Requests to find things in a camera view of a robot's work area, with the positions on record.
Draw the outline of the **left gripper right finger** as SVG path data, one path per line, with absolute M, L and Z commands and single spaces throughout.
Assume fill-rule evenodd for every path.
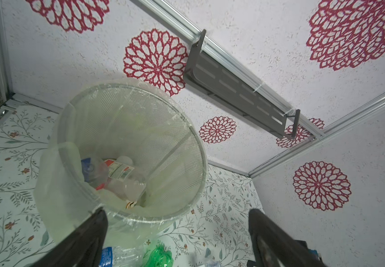
M 249 234 L 254 260 L 249 267 L 323 267 L 317 253 L 294 240 L 259 209 L 249 211 Z

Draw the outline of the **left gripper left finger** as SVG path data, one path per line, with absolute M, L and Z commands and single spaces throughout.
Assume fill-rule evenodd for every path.
M 98 267 L 108 224 L 105 210 L 97 209 L 69 236 L 32 266 Z

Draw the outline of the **clear bottle blue label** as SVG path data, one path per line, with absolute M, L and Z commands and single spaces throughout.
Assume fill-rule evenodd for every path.
M 140 267 L 143 255 L 143 248 L 103 248 L 98 267 Z

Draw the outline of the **clear bottle pale label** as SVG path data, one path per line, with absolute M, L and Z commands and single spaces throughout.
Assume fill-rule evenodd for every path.
M 101 202 L 113 210 L 129 210 L 136 206 L 136 201 L 129 201 L 119 198 L 113 192 L 100 189 L 96 190 L 95 194 L 100 198 Z

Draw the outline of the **blue bottle red label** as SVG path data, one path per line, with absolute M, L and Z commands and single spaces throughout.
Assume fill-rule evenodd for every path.
M 96 190 L 103 189 L 108 183 L 109 168 L 107 164 L 91 156 L 81 160 L 82 174 L 84 181 Z

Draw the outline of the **clear bottle red cap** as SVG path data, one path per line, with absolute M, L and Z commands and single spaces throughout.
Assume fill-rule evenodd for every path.
M 145 175 L 134 167 L 133 160 L 127 156 L 103 162 L 109 169 L 108 182 L 103 188 L 125 200 L 126 209 L 134 207 L 145 193 Z

